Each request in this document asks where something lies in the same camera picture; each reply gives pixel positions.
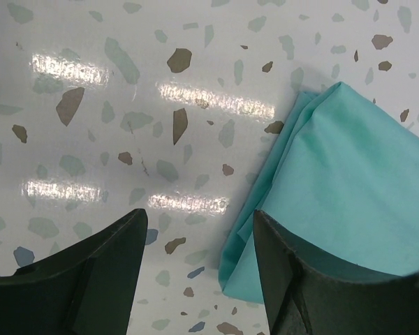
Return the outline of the teal t-shirt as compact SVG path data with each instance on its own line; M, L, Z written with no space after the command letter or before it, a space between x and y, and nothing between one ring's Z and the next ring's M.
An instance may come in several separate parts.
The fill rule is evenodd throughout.
M419 271L419 137L343 82L302 91L228 235L219 285L262 303L253 213L386 274Z

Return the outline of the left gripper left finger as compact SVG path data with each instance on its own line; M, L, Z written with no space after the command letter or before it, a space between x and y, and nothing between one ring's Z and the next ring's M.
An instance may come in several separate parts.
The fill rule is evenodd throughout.
M147 236L144 209L0 276L0 334L125 334Z

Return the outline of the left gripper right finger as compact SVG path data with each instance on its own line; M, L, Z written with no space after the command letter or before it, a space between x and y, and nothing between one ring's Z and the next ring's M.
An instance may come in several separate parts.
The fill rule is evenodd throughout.
M255 211L271 334L419 334L419 271L393 276L338 258Z

